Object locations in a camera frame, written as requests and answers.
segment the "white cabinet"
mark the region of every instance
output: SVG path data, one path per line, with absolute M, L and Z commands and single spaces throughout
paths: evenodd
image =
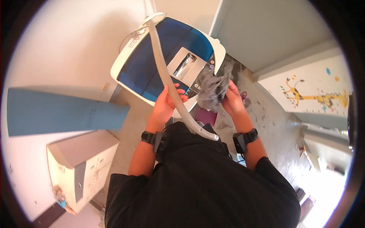
M 105 130 L 47 145 L 55 197 L 68 212 L 78 214 L 103 188 L 118 145 Z

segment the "electrical outlet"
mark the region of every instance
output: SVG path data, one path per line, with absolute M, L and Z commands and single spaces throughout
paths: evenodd
M 107 90 L 109 89 L 109 86 L 110 86 L 110 84 L 109 84 L 109 83 L 105 83 L 105 84 L 104 84 L 104 86 L 103 86 L 102 91 L 103 91 L 103 92 L 107 91 Z

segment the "gray hose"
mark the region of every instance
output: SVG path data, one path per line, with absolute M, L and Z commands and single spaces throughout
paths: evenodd
M 158 37 L 156 27 L 155 27 L 154 23 L 150 20 L 147 21 L 146 24 L 150 31 L 152 50 L 153 50 L 153 55 L 155 57 L 158 73 L 160 74 L 162 83 L 164 85 L 168 85 L 169 96 L 170 96 L 173 104 L 175 105 L 177 111 L 179 112 L 179 114 L 181 115 L 181 117 L 183 118 L 185 123 L 193 131 L 195 131 L 196 133 L 198 133 L 200 136 L 202 136 L 204 138 L 207 138 L 207 139 L 210 139 L 213 141 L 217 141 L 219 139 L 219 136 L 216 134 L 210 133 L 210 132 L 206 131 L 205 129 L 203 129 L 201 126 L 199 126 L 199 124 L 193 119 L 193 117 L 191 117 L 190 113 L 186 109 L 184 103 L 182 102 L 182 100 L 180 98 L 180 95 L 178 94 L 178 92 L 174 86 L 174 83 L 172 82 L 170 74 L 167 70 L 166 62 L 165 62 L 164 56 L 162 54 L 160 38 Z

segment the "blue wooden plank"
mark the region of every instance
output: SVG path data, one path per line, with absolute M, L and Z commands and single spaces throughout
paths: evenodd
M 129 106 L 9 88 L 9 136 L 121 128 Z

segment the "hand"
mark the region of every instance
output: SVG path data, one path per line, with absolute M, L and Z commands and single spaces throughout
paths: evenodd
M 183 89 L 177 89 L 177 92 L 180 94 L 180 98 L 183 102 L 188 101 L 188 96 L 184 95 L 185 91 Z M 163 124 L 167 123 L 172 116 L 172 113 L 175 109 L 174 104 L 169 96 L 169 87 L 165 85 L 164 90 L 158 96 L 155 107 L 153 108 L 153 112 L 151 118 L 154 118 L 158 121 L 163 122 Z
M 232 80 L 229 81 L 229 87 L 222 101 L 222 106 L 231 116 L 245 111 L 245 106 L 243 105 L 237 86 Z

